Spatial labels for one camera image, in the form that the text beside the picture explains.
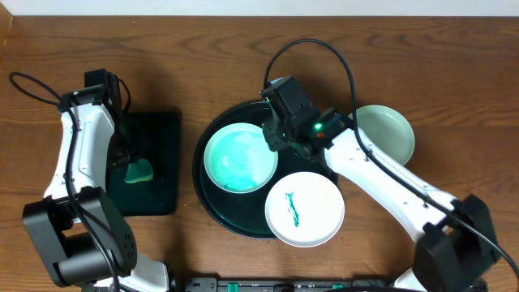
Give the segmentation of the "green sponge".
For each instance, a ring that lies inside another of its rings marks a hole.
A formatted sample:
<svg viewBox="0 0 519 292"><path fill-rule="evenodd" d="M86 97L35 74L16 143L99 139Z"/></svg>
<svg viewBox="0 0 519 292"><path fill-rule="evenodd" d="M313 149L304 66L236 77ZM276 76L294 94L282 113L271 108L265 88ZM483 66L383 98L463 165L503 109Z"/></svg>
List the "green sponge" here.
<svg viewBox="0 0 519 292"><path fill-rule="evenodd" d="M148 160L140 158L127 166L127 173L124 179L125 183L142 183L151 181L152 179L153 169Z"/></svg>

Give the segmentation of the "mint plate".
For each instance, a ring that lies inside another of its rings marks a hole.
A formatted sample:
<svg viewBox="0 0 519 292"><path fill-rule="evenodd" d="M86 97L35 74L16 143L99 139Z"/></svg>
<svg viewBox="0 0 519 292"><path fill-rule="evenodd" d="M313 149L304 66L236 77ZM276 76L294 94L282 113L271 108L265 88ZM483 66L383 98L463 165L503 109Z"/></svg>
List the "mint plate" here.
<svg viewBox="0 0 519 292"><path fill-rule="evenodd" d="M384 105L365 105L356 110L358 126L382 151L401 165L413 156L415 136L407 119Z"/></svg>
<svg viewBox="0 0 519 292"><path fill-rule="evenodd" d="M260 127L236 122L210 137L203 162L206 174L216 186L245 194L259 190L273 177L278 153L270 150Z"/></svg>

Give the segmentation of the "white plate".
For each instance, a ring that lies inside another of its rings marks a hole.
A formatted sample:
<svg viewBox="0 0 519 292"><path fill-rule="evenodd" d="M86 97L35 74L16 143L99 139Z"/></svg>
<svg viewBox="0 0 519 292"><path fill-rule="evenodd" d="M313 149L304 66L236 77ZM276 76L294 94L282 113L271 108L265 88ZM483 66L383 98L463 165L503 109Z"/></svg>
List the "white plate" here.
<svg viewBox="0 0 519 292"><path fill-rule="evenodd" d="M297 172L280 179L264 206L270 230L294 247L326 243L341 228L345 202L336 184L321 174Z"/></svg>

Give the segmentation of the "mint plate top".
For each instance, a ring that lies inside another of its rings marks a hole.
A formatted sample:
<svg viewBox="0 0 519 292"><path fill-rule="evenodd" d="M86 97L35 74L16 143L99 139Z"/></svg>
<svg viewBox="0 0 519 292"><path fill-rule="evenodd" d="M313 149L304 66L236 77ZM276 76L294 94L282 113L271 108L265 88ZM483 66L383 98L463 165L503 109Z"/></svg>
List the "mint plate top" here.
<svg viewBox="0 0 519 292"><path fill-rule="evenodd" d="M407 119L384 105L365 105L356 110L358 126L382 151L401 165L413 156L415 136Z"/></svg>

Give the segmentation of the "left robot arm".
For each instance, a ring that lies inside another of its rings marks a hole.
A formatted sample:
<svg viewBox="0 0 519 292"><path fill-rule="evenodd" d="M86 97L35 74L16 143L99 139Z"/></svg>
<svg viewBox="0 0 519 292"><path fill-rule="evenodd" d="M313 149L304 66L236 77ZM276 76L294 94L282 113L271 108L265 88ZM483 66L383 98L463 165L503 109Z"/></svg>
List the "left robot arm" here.
<svg viewBox="0 0 519 292"><path fill-rule="evenodd" d="M84 291L170 291L167 265L138 251L128 217L176 206L181 119L138 112L126 84L104 69L58 94L58 163L42 200L23 211L26 231L56 286Z"/></svg>

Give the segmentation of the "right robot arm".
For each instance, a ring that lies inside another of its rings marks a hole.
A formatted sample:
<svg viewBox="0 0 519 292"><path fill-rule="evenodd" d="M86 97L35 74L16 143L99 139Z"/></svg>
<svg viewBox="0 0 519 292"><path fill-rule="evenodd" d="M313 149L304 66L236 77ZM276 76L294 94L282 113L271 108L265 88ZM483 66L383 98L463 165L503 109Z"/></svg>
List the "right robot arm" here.
<svg viewBox="0 0 519 292"><path fill-rule="evenodd" d="M292 148L349 179L413 239L414 262L394 288L466 291L505 257L477 196L458 200L423 181L375 146L353 117L335 109L321 113L293 77L268 82L261 96L272 109L262 127L273 151Z"/></svg>

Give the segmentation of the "rectangular black sponge tray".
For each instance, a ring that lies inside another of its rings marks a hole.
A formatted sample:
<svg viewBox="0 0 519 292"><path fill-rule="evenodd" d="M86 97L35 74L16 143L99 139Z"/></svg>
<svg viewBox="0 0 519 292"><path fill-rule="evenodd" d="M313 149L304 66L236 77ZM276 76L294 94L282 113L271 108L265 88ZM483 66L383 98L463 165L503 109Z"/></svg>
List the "rectangular black sponge tray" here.
<svg viewBox="0 0 519 292"><path fill-rule="evenodd" d="M128 127L137 147L131 163L148 160L153 179L128 184L127 166L111 169L108 197L124 217L169 215L177 206L181 117L175 112L129 113Z"/></svg>

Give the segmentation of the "round black serving tray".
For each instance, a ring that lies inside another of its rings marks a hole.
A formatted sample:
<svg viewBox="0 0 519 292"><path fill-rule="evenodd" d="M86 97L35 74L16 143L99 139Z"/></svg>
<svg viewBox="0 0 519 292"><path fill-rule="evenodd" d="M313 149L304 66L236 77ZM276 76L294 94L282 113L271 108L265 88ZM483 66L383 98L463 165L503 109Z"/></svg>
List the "round black serving tray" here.
<svg viewBox="0 0 519 292"><path fill-rule="evenodd" d="M276 236L268 227L264 215L267 195L273 185L286 175L308 171L321 174L337 183L337 174L317 162L305 160L290 149L278 153L272 177L254 191L233 193L219 187L210 179L204 162L204 152L209 140L221 128L245 122L257 127L270 115L267 103L262 101L237 105L216 118L201 135L193 160L193 181L197 196L210 216L226 229L236 234L256 239L272 239Z"/></svg>

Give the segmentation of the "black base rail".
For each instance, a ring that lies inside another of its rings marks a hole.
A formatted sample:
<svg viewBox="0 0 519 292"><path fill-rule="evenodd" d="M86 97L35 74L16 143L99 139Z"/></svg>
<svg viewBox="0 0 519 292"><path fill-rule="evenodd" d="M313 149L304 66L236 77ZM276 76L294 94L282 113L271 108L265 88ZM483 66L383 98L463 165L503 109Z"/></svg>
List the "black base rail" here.
<svg viewBox="0 0 519 292"><path fill-rule="evenodd" d="M381 279L353 280L280 280L280 279L217 279L194 277L184 281L186 292L318 292L318 291L407 291Z"/></svg>

